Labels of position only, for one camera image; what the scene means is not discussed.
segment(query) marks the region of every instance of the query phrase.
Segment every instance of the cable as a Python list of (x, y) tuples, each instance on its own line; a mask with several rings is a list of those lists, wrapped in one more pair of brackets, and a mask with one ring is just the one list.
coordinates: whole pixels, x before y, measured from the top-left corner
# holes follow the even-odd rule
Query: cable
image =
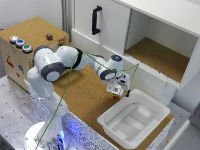
[[(66, 85), (66, 87), (65, 87), (65, 91), (64, 91), (64, 93), (63, 93), (63, 95), (62, 95), (62, 97), (61, 97), (61, 99), (60, 99), (60, 102), (59, 102), (59, 104), (58, 104), (58, 106), (57, 106), (57, 108), (56, 108), (56, 111), (55, 111), (55, 113), (54, 113), (52, 119), (50, 120), (50, 122), (49, 122), (49, 124), (47, 125), (47, 127), (45, 128), (45, 130), (44, 130), (42, 136), (40, 137), (40, 139), (39, 139), (39, 141), (38, 141), (38, 144), (37, 144), (37, 147), (36, 147), (35, 150), (37, 150), (37, 148), (38, 148), (38, 146), (39, 146), (39, 144), (40, 144), (40, 142), (41, 142), (41, 140), (42, 140), (42, 138), (43, 138), (43, 136), (44, 136), (46, 130), (48, 129), (48, 127), (50, 126), (50, 124), (52, 123), (54, 117), (55, 117), (56, 114), (57, 114), (58, 108), (60, 107), (60, 104), (61, 104), (61, 102), (62, 102), (62, 100), (63, 100), (63, 97), (65, 96), (65, 93), (66, 93), (67, 88), (68, 88), (68, 86), (69, 86), (69, 81), (70, 81), (71, 73), (72, 73), (72, 70), (73, 70), (72, 68), (73, 68), (73, 65), (74, 65), (74, 62), (75, 62), (76, 58), (78, 57), (78, 54), (79, 54), (79, 53), (77, 53), (76, 56), (75, 56), (74, 59), (73, 59), (72, 66), (71, 66), (70, 73), (69, 73), (69, 77), (68, 77), (68, 81), (67, 81), (67, 85)], [(87, 54), (87, 53), (83, 53), (83, 54), (85, 54), (85, 55), (87, 55), (88, 57), (92, 58), (92, 59), (93, 59), (95, 62), (97, 62), (99, 65), (105, 67), (105, 68), (108, 69), (108, 70), (112, 70), (112, 71), (127, 71), (127, 70), (130, 70), (130, 69), (133, 69), (134, 67), (136, 67), (136, 69), (135, 69), (135, 71), (134, 71), (134, 73), (133, 73), (133, 76), (132, 76), (132, 78), (131, 78), (131, 84), (130, 84), (130, 87), (131, 87), (132, 81), (133, 81), (134, 75), (135, 75), (135, 73), (136, 73), (136, 70), (138, 69), (139, 63), (136, 64), (136, 65), (134, 65), (133, 67), (130, 67), (130, 68), (127, 68), (127, 69), (123, 69), (123, 70), (113, 70), (113, 69), (107, 68), (107, 67), (104, 66), (103, 64), (99, 63), (96, 59), (94, 59), (94, 58), (93, 58), (92, 56), (90, 56), (89, 54)]]
[(73, 59), (72, 67), (71, 67), (71, 69), (70, 69), (70, 73), (69, 73), (67, 85), (66, 85), (66, 87), (65, 87), (65, 91), (64, 91), (64, 93), (63, 93), (63, 95), (62, 95), (62, 97), (61, 97), (61, 99), (60, 99), (60, 102), (59, 102), (59, 104), (58, 104), (58, 106), (57, 106), (57, 108), (56, 108), (56, 111), (55, 111), (55, 113), (54, 113), (52, 119), (50, 120), (50, 122), (49, 122), (49, 124), (47, 125), (47, 127), (45, 128), (45, 130), (44, 130), (42, 136), (40, 137), (40, 139), (39, 139), (39, 141), (38, 141), (38, 144), (37, 144), (37, 147), (36, 147), (35, 150), (37, 150), (37, 148), (38, 148), (38, 146), (39, 146), (39, 144), (40, 144), (40, 142), (41, 142), (41, 140), (42, 140), (42, 138), (43, 138), (45, 132), (47, 131), (47, 129), (48, 129), (48, 127), (50, 126), (51, 122), (53, 121), (54, 117), (56, 116), (56, 113), (57, 113), (57, 111), (58, 111), (58, 108), (60, 107), (60, 104), (61, 104), (61, 102), (62, 102), (62, 100), (63, 100), (63, 97), (65, 96), (66, 90), (67, 90), (68, 85), (69, 85), (69, 80), (70, 80), (70, 77), (71, 77), (71, 74), (72, 74), (72, 68), (73, 68), (73, 65), (74, 65), (74, 62), (75, 62), (76, 58), (78, 57), (78, 54), (79, 54), (79, 53), (77, 53), (76, 56), (75, 56), (74, 59)]

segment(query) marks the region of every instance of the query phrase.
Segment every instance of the brown work surface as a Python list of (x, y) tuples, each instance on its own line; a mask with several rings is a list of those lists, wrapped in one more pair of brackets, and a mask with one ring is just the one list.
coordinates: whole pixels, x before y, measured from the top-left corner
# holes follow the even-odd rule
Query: brown work surface
[[(48, 41), (46, 39), (47, 34), (52, 34), (53, 40)], [(33, 50), (35, 50), (40, 45), (49, 45), (68, 34), (42, 18), (35, 17), (0, 31), (0, 36), (7, 42), (10, 42), (12, 35), (24, 39), (26, 44), (31, 44)]]
[(125, 51), (125, 53), (178, 82), (181, 82), (190, 60), (188, 57), (149, 38), (144, 38), (142, 41)]
[[(66, 74), (54, 82), (55, 91), (60, 96), (64, 92), (68, 76), (69, 74)], [(69, 88), (64, 96), (64, 100), (72, 113), (120, 150), (124, 149), (109, 138), (102, 126), (97, 122), (97, 118), (112, 107), (117, 100), (113, 100), (111, 93), (106, 92), (106, 85), (101, 82), (89, 65), (84, 70), (72, 72)], [(173, 115), (168, 115), (136, 150), (145, 150), (172, 119)]]

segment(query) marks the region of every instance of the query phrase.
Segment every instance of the white robotic arm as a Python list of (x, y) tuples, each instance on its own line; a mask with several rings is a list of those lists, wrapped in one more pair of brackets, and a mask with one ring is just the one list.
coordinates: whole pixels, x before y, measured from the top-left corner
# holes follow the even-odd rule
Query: white robotic arm
[[(71, 68), (73, 59), (77, 53), (78, 57), (76, 58), (72, 69), (82, 70), (87, 64), (90, 64), (102, 82), (107, 84), (107, 91), (115, 95), (122, 96), (125, 91), (130, 88), (129, 75), (123, 71), (117, 71), (123, 70), (122, 58), (118, 55), (111, 56), (110, 60), (106, 62), (102, 56), (83, 53), (81, 50), (69, 46), (61, 46), (55, 53), (46, 45), (36, 48), (34, 52), (35, 66), (29, 70), (28, 80), (49, 113), (46, 116), (44, 126), (35, 137), (35, 141), (38, 141), (43, 136), (45, 129), (54, 116), (59, 100), (61, 99), (55, 93), (52, 82), (59, 79), (64, 70)], [(67, 111), (67, 104), (62, 102), (62, 107), (58, 109), (53, 122), (48, 126), (48, 129), (40, 142), (40, 147), (44, 147), (43, 149), (45, 149), (45, 147), (48, 148), (47, 143), (53, 141), (55, 135), (60, 135), (60, 132), (63, 130), (61, 117), (65, 115)]]

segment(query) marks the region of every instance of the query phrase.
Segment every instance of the wooden box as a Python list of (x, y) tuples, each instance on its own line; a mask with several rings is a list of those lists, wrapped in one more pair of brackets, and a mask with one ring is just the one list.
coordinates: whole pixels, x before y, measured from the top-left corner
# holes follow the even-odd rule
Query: wooden box
[[(52, 34), (53, 40), (47, 40), (47, 34)], [(32, 46), (33, 51), (24, 53), (16, 45), (10, 44), (9, 39), (12, 35), (25, 40), (26, 44)], [(27, 72), (33, 67), (34, 50), (40, 45), (48, 45), (56, 51), (61, 45), (69, 45), (69, 35), (40, 17), (0, 31), (0, 50), (6, 73), (27, 91), (24, 79), (27, 80)]]

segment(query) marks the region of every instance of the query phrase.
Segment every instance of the wall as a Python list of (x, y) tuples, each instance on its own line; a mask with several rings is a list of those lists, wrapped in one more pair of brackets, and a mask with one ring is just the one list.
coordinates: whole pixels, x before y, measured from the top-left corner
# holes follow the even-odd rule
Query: wall
[(189, 112), (195, 109), (200, 102), (200, 71), (183, 89), (177, 91), (172, 101)]
[(0, 0), (0, 28), (36, 16), (62, 29), (61, 0)]

